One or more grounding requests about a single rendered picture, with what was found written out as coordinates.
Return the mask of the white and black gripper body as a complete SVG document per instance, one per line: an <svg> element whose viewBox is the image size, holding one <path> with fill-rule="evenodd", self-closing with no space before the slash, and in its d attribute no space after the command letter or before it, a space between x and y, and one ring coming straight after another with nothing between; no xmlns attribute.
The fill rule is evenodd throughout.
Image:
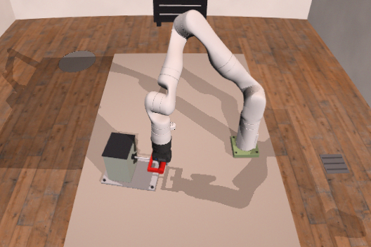
<svg viewBox="0 0 371 247"><path fill-rule="evenodd" d="M164 135L158 135L151 130L152 141L152 160L169 163L171 161L171 130L176 128L176 124L171 122L170 131ZM155 151L155 152L154 152Z"/></svg>

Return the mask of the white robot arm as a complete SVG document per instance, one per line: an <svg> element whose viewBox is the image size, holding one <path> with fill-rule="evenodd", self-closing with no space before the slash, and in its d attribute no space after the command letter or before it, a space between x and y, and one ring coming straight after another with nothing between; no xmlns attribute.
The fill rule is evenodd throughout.
<svg viewBox="0 0 371 247"><path fill-rule="evenodd" d="M170 131L169 115L176 106L176 88L183 69L183 48L188 38L192 36L199 39L206 48L212 67L223 78L233 81L242 91L244 105L240 115L236 146L243 151L256 148L259 124L266 106L264 89L248 74L204 16L196 10L182 13L174 20L167 55L157 80L168 93L151 91L145 97L145 109L153 133L164 135Z"/></svg>

